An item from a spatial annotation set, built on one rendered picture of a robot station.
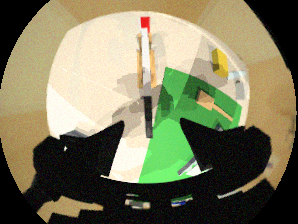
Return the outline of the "green flat mat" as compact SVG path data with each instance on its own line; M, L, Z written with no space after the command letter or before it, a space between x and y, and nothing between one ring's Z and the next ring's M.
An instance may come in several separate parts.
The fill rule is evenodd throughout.
M212 96L213 104L233 120L227 120L227 117L214 108L209 111L196 103L198 91ZM192 177L185 173L180 176L177 172L194 156L185 133L181 131L180 119L189 119L213 129L220 125L223 131L227 131L238 127L243 109L212 84L173 68L165 69L160 96L153 125L153 139L149 141L138 183L164 183Z

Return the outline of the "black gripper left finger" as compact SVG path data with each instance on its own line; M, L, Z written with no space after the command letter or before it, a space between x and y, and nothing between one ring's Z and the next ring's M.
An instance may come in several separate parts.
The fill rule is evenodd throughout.
M101 172L102 176L110 176L110 169L113 167L114 156L116 156L118 143L121 141L124 132L124 121L117 121L110 127L102 129L88 137L76 137L59 135L59 139L65 144L65 148L71 148L74 152L80 152L85 159Z

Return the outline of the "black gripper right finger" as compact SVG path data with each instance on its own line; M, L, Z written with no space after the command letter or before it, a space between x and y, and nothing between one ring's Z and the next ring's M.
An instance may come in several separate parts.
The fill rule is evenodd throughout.
M185 133L186 141L189 141L190 148L197 160L198 167L201 172L212 168L212 163L216 157L229 144L229 140L234 139L235 136L241 135L246 127L234 127L227 129L227 131L218 132L217 129L208 128L206 125L194 123L189 119L180 119L181 131Z

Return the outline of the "yellow block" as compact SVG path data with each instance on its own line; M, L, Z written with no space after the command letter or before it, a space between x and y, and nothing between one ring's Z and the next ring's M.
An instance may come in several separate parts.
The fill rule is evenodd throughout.
M227 73L229 73L229 65L227 65L227 59L225 53L222 53L220 49L216 48L212 51L213 57L213 72L216 72L217 75L221 77L229 77Z

